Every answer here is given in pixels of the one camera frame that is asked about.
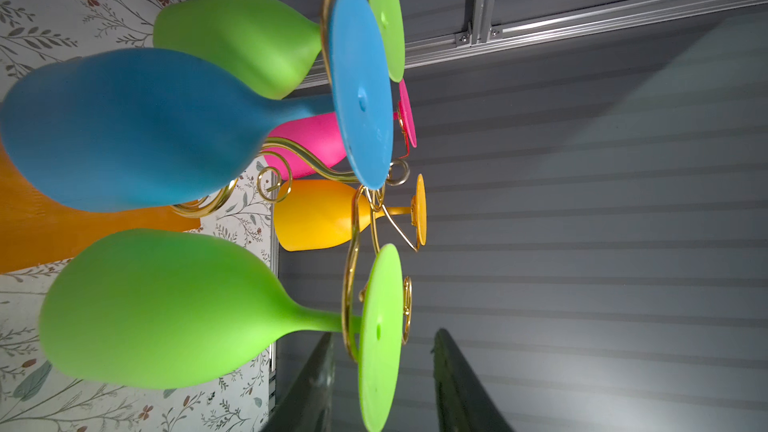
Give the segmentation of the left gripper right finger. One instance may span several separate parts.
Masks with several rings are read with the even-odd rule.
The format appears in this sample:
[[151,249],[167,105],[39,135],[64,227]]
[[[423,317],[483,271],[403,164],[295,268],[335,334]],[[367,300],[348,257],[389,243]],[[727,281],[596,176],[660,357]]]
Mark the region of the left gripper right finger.
[[440,431],[513,431],[445,328],[432,352]]

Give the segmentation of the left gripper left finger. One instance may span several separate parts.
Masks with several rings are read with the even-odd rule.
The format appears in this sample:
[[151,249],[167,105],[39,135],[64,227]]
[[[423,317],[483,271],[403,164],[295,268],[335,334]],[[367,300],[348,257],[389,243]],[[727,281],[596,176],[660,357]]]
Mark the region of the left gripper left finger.
[[330,431],[334,382],[333,338],[325,333],[262,431]]

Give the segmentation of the green wine glass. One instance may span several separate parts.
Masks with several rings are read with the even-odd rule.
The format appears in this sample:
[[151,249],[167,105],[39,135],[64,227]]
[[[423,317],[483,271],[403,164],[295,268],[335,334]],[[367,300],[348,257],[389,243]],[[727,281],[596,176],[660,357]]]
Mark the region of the green wine glass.
[[270,268],[224,239],[133,229],[82,251],[49,288],[39,315],[45,356],[65,375],[145,389],[224,376],[298,331],[348,338],[362,420],[384,428],[397,386],[404,278],[394,245],[377,254],[363,311],[299,305]]
[[[154,24],[157,48],[191,54],[220,66],[258,94],[282,99],[309,74],[316,59],[331,64],[333,27],[341,0],[323,0],[314,22],[280,0],[188,0],[165,7]],[[362,0],[345,9],[351,24],[365,19],[385,50],[388,74],[400,82],[405,34],[400,0]]]

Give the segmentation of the gold rack with orange base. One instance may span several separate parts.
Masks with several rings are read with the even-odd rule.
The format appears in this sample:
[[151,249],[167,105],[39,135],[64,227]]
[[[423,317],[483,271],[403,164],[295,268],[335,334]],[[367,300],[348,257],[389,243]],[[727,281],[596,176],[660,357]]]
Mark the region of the gold rack with orange base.
[[279,0],[163,9],[150,48],[29,72],[1,104],[1,268],[71,257],[132,226],[186,231],[262,146],[315,170],[342,159],[383,184],[403,77],[399,0]]

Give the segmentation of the yellow wine glass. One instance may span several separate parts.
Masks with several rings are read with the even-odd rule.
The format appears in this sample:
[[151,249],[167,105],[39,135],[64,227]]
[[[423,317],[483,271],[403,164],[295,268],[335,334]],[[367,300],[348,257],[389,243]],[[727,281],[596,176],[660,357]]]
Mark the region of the yellow wine glass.
[[[274,225],[280,245],[287,251],[328,249],[351,239],[352,199],[357,190],[330,180],[301,180],[293,183],[287,197],[275,205]],[[415,195],[408,207],[383,208],[372,212],[365,195],[358,201],[360,227],[372,218],[408,215],[416,228],[419,249],[427,243],[427,201],[424,178],[417,177]]]

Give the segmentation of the pink wine glass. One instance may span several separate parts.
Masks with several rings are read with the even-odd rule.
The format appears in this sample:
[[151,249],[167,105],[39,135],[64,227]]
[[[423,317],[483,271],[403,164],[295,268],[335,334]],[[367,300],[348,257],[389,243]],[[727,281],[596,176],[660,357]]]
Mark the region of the pink wine glass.
[[[393,118],[399,121],[400,129],[404,135],[406,153],[400,158],[405,159],[410,155],[411,146],[417,147],[417,138],[405,79],[398,84],[398,87],[399,101]],[[298,143],[308,149],[328,167],[333,167],[346,158],[335,113],[288,122],[270,132],[268,138],[283,138]],[[316,173],[291,151],[280,148],[268,150],[275,151],[286,159],[294,179]],[[266,155],[265,159],[268,166],[277,169],[282,179],[288,178],[287,169],[278,157]]]

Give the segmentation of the blue wine glass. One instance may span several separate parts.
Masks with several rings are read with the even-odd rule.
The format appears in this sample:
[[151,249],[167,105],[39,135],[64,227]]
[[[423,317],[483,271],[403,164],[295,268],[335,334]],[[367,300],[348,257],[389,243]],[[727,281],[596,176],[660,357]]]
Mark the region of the blue wine glass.
[[334,113],[354,177],[378,189],[392,158],[385,48],[367,0],[333,0],[332,90],[273,100],[187,53],[123,48],[40,67],[1,104],[1,140],[40,193],[88,212],[172,206],[227,186],[276,127]]

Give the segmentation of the floral table mat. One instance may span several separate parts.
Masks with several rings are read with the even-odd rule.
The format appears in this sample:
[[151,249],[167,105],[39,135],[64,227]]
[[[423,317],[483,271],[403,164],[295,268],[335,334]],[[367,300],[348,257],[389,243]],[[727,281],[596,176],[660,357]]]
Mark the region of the floral table mat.
[[[159,11],[183,0],[1,0],[1,86],[33,69],[119,47],[148,46]],[[62,375],[41,351],[38,316],[72,239],[52,204],[2,203],[12,215],[1,245],[1,427],[5,431],[257,431],[273,399],[272,354],[206,384],[164,391]]]

